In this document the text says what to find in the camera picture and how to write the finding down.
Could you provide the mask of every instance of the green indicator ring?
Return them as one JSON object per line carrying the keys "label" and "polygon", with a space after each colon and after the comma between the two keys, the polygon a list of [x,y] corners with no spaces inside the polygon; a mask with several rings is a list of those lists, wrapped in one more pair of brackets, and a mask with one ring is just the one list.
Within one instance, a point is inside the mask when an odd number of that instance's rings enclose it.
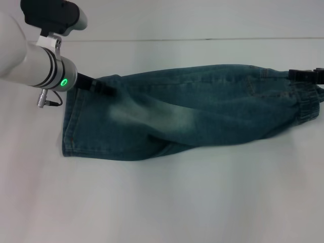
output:
{"label": "green indicator ring", "polygon": [[67,79],[63,79],[62,82],[61,82],[61,86],[66,86],[67,85]]}

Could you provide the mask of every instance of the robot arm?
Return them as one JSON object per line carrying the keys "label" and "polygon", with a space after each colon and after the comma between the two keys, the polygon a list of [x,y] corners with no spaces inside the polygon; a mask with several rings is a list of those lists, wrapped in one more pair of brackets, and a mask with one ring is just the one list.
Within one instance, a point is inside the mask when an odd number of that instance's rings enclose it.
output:
{"label": "robot arm", "polygon": [[105,86],[77,72],[73,62],[61,57],[62,39],[73,29],[83,30],[87,19],[75,4],[63,0],[21,0],[25,22],[42,29],[36,45],[28,43],[18,23],[0,13],[0,79],[41,88],[38,106],[48,90],[64,92],[73,87],[105,93]]}

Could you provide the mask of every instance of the black mounting bracket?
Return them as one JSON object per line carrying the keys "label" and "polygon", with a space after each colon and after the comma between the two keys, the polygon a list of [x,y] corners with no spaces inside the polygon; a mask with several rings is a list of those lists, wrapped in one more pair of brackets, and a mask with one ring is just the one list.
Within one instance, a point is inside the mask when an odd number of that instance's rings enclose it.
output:
{"label": "black mounting bracket", "polygon": [[25,22],[42,29],[41,35],[50,32],[64,34],[80,18],[79,7],[64,0],[21,0]]}

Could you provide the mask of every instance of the white background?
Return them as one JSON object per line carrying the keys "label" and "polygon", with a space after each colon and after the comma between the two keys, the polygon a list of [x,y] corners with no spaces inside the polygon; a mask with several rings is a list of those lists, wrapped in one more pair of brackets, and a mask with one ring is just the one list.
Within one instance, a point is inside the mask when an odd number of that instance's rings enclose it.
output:
{"label": "white background", "polygon": [[[324,67],[322,39],[135,42],[323,37],[320,0],[76,3],[89,27],[65,38],[62,55],[93,77],[210,64]],[[0,9],[23,23],[18,0]],[[39,30],[22,28],[37,39]],[[38,94],[0,82],[1,243],[324,241],[323,112],[272,139],[124,162],[64,158],[64,107],[39,109]]]}

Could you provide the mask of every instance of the denim jeans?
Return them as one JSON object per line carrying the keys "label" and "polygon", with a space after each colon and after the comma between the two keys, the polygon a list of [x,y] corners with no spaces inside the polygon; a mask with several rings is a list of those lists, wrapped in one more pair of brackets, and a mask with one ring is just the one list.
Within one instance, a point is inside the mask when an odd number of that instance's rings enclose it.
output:
{"label": "denim jeans", "polygon": [[142,160],[272,137],[315,119],[324,92],[288,72],[214,65],[100,78],[103,96],[67,94],[64,156]]}

